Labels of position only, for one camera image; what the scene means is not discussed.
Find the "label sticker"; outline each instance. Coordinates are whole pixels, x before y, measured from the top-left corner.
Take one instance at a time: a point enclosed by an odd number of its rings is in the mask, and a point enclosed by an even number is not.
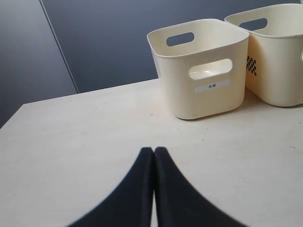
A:
[[[219,81],[219,82],[216,82],[216,83],[212,83],[212,84],[208,84],[208,85],[204,85],[204,86],[201,86],[201,87],[196,87],[195,88],[195,92],[196,93],[200,93],[202,91],[209,91],[209,90],[213,90],[213,89],[216,89],[218,87],[224,87],[224,86],[228,86],[231,84],[231,81],[229,79],[227,80],[222,80],[222,81]]]

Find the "cream plastic bin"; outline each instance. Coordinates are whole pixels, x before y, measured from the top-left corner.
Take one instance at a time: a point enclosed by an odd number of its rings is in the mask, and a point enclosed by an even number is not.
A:
[[[266,19],[250,31],[246,86],[275,106],[303,103],[303,5],[280,4],[228,16],[236,26]]]
[[[167,39],[191,33],[191,42]],[[195,119],[233,110],[244,99],[249,33],[216,19],[170,26],[147,35],[171,112]]]

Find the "black rubber gripper pad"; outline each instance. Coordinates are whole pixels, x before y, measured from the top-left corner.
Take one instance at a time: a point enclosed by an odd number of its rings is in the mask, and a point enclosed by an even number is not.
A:
[[[245,227],[206,200],[179,171],[166,148],[156,148],[155,161],[159,227]]]
[[[116,189],[70,227],[149,227],[152,215],[153,182],[153,150],[143,148]]]

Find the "black checkered sticker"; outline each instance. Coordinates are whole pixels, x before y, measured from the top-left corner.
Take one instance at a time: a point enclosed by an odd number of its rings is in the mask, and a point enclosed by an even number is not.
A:
[[[255,59],[247,56],[246,69],[256,76],[257,75],[257,61]]]

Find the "dark gray wall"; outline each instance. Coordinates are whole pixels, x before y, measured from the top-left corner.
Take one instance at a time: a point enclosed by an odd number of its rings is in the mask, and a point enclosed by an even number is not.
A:
[[[299,0],[43,0],[81,92],[157,77],[146,35]]]
[[[76,94],[39,0],[0,1],[0,128],[24,103]]]

